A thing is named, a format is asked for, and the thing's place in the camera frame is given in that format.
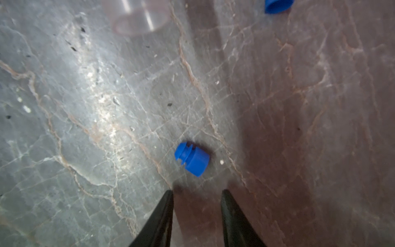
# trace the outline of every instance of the gray marble countertop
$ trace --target gray marble countertop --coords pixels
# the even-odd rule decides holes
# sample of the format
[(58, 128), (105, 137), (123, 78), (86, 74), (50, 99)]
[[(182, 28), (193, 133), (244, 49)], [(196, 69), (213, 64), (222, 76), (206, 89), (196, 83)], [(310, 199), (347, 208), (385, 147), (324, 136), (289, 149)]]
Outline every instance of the gray marble countertop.
[(395, 244), (393, 0), (173, 0), (134, 38), (0, 3), (0, 246), (128, 246), (168, 189), (172, 246), (223, 246), (225, 188), (269, 247)]

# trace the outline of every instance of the white speck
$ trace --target white speck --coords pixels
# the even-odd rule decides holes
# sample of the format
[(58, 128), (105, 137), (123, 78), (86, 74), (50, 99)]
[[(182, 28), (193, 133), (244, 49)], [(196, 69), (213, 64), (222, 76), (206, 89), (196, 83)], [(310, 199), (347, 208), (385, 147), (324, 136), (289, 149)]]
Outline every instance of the white speck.
[(32, 110), (30, 110), (30, 108), (27, 107), (27, 106), (23, 106), (23, 109), (24, 109), (25, 112), (27, 112), (27, 113), (31, 113), (31, 112), (32, 112)]

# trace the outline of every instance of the clear plastic cup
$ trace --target clear plastic cup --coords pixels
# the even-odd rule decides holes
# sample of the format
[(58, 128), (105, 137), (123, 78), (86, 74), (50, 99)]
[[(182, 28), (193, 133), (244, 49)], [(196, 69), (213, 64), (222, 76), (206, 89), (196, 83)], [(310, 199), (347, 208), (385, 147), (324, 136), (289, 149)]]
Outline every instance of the clear plastic cup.
[(125, 36), (158, 30), (170, 20), (169, 0), (102, 0), (111, 28)]

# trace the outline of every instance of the blue cap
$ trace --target blue cap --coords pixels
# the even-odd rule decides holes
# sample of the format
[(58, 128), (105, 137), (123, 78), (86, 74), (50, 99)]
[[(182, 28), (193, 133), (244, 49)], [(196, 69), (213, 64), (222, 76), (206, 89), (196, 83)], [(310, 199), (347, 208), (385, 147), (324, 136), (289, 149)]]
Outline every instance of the blue cap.
[(293, 5), (293, 0), (265, 0), (265, 12), (277, 14), (289, 9)]
[(193, 145), (187, 146), (186, 142), (180, 143), (174, 152), (175, 159), (181, 159), (181, 165), (186, 163), (185, 169), (196, 177), (200, 177), (209, 164), (210, 155)]

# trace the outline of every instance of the tube cap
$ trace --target tube cap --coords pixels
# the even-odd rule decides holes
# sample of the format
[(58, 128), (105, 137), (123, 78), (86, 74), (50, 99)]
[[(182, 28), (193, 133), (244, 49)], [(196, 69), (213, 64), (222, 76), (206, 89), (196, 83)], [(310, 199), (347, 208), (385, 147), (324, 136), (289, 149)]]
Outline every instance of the tube cap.
[(265, 0), (265, 12), (268, 14), (277, 14), (289, 9), (294, 0)]
[(210, 155), (198, 147), (180, 143), (174, 152), (175, 159), (181, 159), (181, 165), (186, 163), (185, 169), (196, 177), (200, 177), (209, 164)]

